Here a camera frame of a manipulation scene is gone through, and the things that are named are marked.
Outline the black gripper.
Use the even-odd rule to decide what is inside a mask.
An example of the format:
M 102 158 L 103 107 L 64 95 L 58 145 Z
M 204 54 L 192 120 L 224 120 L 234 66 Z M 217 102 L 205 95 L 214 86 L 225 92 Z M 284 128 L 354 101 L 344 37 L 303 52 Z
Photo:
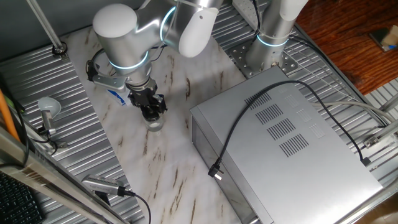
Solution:
M 128 98 L 133 106 L 141 108 L 154 105 L 158 114 L 164 114 L 167 111 L 164 95 L 155 95 L 157 84 L 153 79 L 148 79 L 141 86 L 128 84 L 127 88 L 130 90 Z

